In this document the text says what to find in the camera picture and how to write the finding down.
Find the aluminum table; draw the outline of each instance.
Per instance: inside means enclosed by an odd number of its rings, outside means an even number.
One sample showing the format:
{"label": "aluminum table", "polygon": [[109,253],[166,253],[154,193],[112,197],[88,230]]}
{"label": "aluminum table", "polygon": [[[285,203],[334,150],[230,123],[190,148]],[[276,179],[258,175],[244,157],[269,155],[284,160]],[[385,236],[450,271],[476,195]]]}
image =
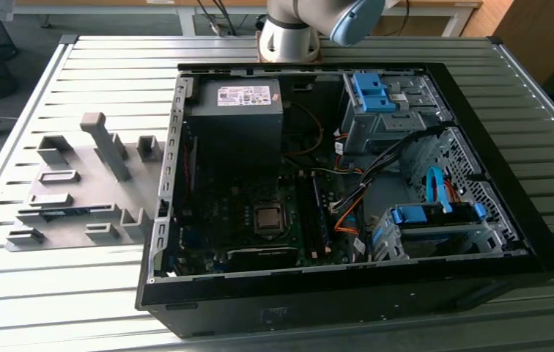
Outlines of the aluminum table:
{"label": "aluminum table", "polygon": [[[37,172],[44,134],[102,111],[121,139],[165,134],[178,62],[250,62],[240,37],[62,38],[0,152],[0,349],[5,351],[554,351],[554,280],[468,312],[180,340],[133,309],[141,246],[2,249]],[[502,45],[485,39],[322,42],[326,62],[444,62],[554,232],[554,105]]]}

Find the wire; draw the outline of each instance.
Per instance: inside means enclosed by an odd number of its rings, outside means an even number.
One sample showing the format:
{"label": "wire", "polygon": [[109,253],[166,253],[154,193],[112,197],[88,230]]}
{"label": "wire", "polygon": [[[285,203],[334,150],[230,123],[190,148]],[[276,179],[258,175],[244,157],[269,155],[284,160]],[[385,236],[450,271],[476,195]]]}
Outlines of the wire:
{"label": "wire", "polygon": [[409,18],[409,7],[410,7],[409,0],[405,0],[405,16],[402,17],[402,24],[401,24],[401,28],[398,28],[398,29],[396,29],[394,31],[392,31],[392,32],[389,32],[389,33],[386,33],[386,34],[384,34],[384,35],[382,35],[384,37],[386,37],[386,36],[389,36],[389,35],[392,35],[392,34],[396,34],[397,36],[398,36],[398,35],[401,35],[401,33],[402,33],[402,29],[405,29],[406,20],[408,20],[408,18]]}
{"label": "wire", "polygon": [[229,24],[230,35],[237,35],[236,34],[236,29],[233,28],[233,24],[230,23],[230,17],[229,17],[229,14],[226,13],[225,5],[221,3],[221,0],[212,0],[212,2],[214,3],[216,7],[218,8],[220,13],[222,14],[222,16],[225,16],[226,23]]}
{"label": "wire", "polygon": [[316,116],[313,116],[313,114],[310,113],[310,111],[306,110],[305,106],[300,105],[298,103],[296,103],[293,101],[290,102],[290,104],[293,106],[297,106],[305,112],[305,114],[309,115],[309,117],[312,118],[312,120],[313,120],[313,122],[316,123],[316,126],[317,126],[317,140],[316,140],[316,144],[313,144],[313,146],[310,148],[305,149],[305,150],[300,150],[297,152],[288,152],[288,153],[284,153],[282,154],[285,156],[297,156],[297,155],[305,155],[306,153],[312,152],[317,148],[317,146],[320,145],[320,143],[322,142],[322,125],[320,124],[320,120],[316,118]]}
{"label": "wire", "polygon": [[241,28],[241,26],[242,26],[244,21],[246,20],[246,18],[248,18],[248,15],[244,15],[244,18],[241,19],[241,22],[240,22],[240,24],[236,27],[236,31]]}
{"label": "wire", "polygon": [[[338,168],[338,159],[340,159],[340,157],[341,157],[341,155],[340,155],[340,154],[334,156],[333,169],[334,169],[336,171],[348,172],[348,171],[349,171],[349,169],[340,169],[340,168]],[[362,173],[364,173],[358,167],[354,167],[354,168],[353,168],[353,171],[354,171],[354,173],[357,173],[357,174],[362,174]]]}
{"label": "wire", "polygon": [[217,18],[217,17],[216,17],[216,16],[213,16],[213,15],[209,15],[209,14],[206,13],[205,6],[202,5],[202,2],[201,2],[200,0],[196,0],[196,2],[198,3],[200,9],[202,10],[204,17],[206,18],[206,20],[208,20],[209,22],[212,22],[212,23],[213,23],[212,18]]}
{"label": "wire", "polygon": [[341,227],[340,225],[342,224],[344,219],[346,218],[349,212],[353,210],[354,205],[357,205],[357,203],[361,201],[361,198],[364,198],[364,193],[358,196],[358,198],[353,201],[353,203],[350,204],[350,206],[348,207],[346,211],[344,212],[342,216],[340,216],[337,222],[334,223],[333,226],[333,230],[336,232],[350,232],[352,233],[357,233],[357,230],[349,228],[349,227]]}
{"label": "wire", "polygon": [[286,157],[285,155],[281,156],[281,158],[293,166],[298,167],[300,169],[309,169],[309,170],[318,170],[318,171],[324,171],[324,172],[329,172],[332,174],[336,175],[349,175],[352,174],[352,172],[341,172],[341,171],[334,171],[330,169],[325,169],[324,167],[310,167],[310,166],[304,166],[301,164],[298,164],[296,161],[293,161],[289,157]]}
{"label": "wire", "polygon": [[457,203],[461,202],[460,195],[456,193],[454,187],[452,187],[452,184],[449,181],[444,180],[444,186],[446,187],[450,195],[450,200]]}

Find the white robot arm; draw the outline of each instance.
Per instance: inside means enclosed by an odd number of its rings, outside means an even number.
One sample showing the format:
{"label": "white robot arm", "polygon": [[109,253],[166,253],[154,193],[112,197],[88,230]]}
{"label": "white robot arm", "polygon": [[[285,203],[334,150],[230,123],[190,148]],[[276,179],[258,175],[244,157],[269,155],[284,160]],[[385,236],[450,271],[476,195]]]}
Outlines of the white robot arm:
{"label": "white robot arm", "polygon": [[309,62],[318,53],[317,32],[342,46],[369,33],[384,0],[268,0],[258,52],[269,62]]}

